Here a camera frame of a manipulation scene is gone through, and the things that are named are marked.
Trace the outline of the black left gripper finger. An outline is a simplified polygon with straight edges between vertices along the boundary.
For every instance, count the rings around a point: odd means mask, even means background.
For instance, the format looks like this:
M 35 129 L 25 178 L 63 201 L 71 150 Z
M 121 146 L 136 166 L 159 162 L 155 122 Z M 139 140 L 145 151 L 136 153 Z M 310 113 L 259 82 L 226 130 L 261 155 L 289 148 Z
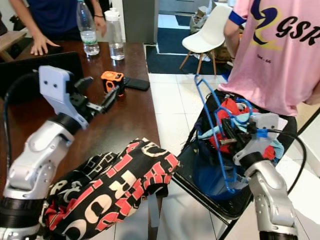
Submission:
M 94 81 L 93 77 L 83 77 L 77 81 L 77 92 L 80 94 L 86 94 L 89 87 Z
M 119 98 L 119 89 L 114 89 L 106 94 L 103 101 L 99 104 L 96 103 L 88 103 L 89 109 L 96 112 L 96 114 L 105 114 L 107 113 L 111 107 L 114 105 L 116 100 Z

